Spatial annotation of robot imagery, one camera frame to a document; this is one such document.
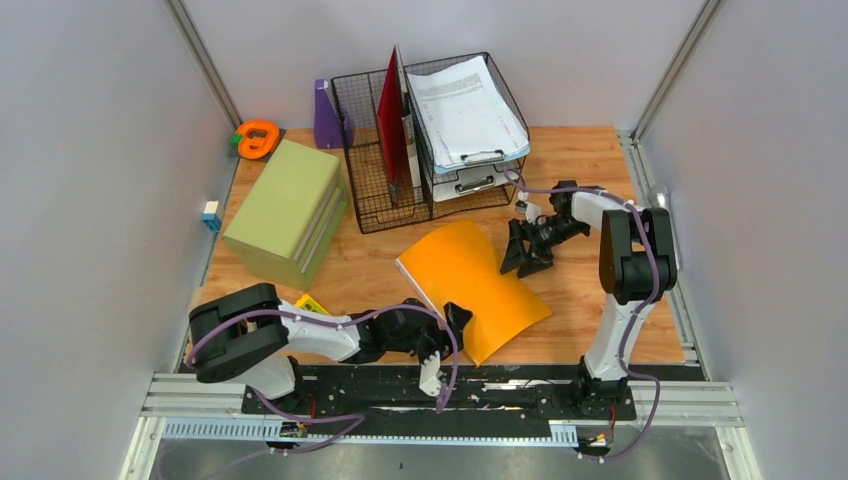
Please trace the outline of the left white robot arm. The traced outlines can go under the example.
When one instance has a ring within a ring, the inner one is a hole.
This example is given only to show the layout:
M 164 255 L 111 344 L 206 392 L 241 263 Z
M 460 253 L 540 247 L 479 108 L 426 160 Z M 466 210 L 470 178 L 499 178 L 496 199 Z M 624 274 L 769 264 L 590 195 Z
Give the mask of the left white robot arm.
M 259 283 L 194 308 L 189 314 L 191 351 L 185 364 L 200 383 L 242 383 L 283 413 L 306 400 L 289 349 L 341 364 L 369 364 L 386 353 L 405 353 L 420 366 L 419 388 L 444 407 L 457 371 L 441 364 L 464 347 L 473 313 L 453 302 L 442 315 L 409 298 L 401 304 L 353 316 L 331 316 L 281 299 L 273 285 Z

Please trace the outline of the red folder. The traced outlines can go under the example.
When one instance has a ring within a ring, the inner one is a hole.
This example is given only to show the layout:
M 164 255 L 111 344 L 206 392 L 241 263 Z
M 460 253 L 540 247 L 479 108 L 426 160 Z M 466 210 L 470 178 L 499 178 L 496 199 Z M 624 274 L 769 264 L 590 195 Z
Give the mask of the red folder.
M 382 141 L 387 179 L 392 187 L 398 184 L 401 167 L 408 159 L 398 66 L 398 48 L 394 47 L 377 108 L 378 132 Z

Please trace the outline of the papers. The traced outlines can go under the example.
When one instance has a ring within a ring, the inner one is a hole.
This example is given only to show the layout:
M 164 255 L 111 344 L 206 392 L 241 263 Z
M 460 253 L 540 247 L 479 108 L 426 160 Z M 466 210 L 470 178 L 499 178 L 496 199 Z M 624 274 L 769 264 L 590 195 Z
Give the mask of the papers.
M 482 55 L 407 79 L 437 173 L 512 161 L 530 152 L 527 130 L 498 91 Z

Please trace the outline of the orange folder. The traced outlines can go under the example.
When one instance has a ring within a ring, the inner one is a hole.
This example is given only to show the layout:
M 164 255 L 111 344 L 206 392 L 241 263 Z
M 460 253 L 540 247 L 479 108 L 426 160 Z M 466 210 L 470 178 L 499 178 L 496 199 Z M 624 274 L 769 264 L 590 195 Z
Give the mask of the orange folder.
M 463 329 L 466 356 L 477 366 L 551 308 L 514 273 L 500 273 L 501 256 L 470 220 L 442 226 L 396 258 L 402 275 L 432 308 L 454 303 L 472 312 Z

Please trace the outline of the black clip file folder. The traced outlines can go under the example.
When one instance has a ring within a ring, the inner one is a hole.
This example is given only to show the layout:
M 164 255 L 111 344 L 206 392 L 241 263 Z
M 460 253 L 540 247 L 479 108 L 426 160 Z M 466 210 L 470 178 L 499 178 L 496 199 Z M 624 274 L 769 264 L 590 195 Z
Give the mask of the black clip file folder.
M 410 172 L 411 191 L 413 193 L 414 201 L 416 203 L 421 203 L 424 201 L 424 192 L 416 144 L 412 98 L 400 46 L 398 44 L 395 44 L 393 47 L 393 55 L 396 62 L 397 80 L 400 92 L 401 114 Z

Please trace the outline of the black wire mesh basket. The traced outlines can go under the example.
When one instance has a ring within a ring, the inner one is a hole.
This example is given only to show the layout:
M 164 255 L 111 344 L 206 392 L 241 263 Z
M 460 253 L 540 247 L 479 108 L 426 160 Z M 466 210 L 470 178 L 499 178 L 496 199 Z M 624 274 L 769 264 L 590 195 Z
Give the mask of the black wire mesh basket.
M 464 168 L 438 166 L 435 144 L 417 106 L 410 106 L 420 166 L 419 186 L 409 179 L 390 185 L 383 161 L 377 108 L 387 72 L 377 70 L 334 77 L 329 87 L 341 109 L 339 117 L 353 126 L 343 140 L 355 213 L 360 232 L 370 234 L 428 222 L 447 215 L 504 206 L 515 188 L 504 177 L 508 169 L 521 171 L 530 148 L 510 153 L 497 162 L 472 163 Z

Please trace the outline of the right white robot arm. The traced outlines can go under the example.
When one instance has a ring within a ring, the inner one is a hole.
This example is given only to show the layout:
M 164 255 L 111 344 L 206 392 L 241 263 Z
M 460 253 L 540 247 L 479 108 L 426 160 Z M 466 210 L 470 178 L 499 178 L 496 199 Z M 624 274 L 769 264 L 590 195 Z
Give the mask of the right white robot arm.
M 600 235 L 598 274 L 606 294 L 595 340 L 581 358 L 571 403 L 584 417 L 596 417 L 623 401 L 630 356 L 647 315 L 677 281 L 671 217 L 664 208 L 642 208 L 598 186 L 560 181 L 548 190 L 553 214 L 529 202 L 521 186 L 509 222 L 509 240 L 500 272 L 526 278 L 554 265 L 556 246 L 593 230 Z

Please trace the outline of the green drawer cabinet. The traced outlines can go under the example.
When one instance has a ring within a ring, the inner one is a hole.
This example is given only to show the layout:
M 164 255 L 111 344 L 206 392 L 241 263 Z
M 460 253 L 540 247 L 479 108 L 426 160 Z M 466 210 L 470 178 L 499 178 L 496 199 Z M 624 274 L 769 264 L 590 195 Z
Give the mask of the green drawer cabinet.
M 284 140 L 230 220 L 223 240 L 256 277 L 307 291 L 347 206 L 340 159 Z

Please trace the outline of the white clipboard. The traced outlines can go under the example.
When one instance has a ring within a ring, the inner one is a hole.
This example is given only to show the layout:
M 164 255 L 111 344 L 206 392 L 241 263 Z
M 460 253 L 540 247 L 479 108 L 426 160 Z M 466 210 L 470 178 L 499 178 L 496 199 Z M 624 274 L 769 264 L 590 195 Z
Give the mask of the white clipboard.
M 512 164 L 485 165 L 437 174 L 432 184 L 432 198 L 444 202 L 508 184 L 506 171 Z

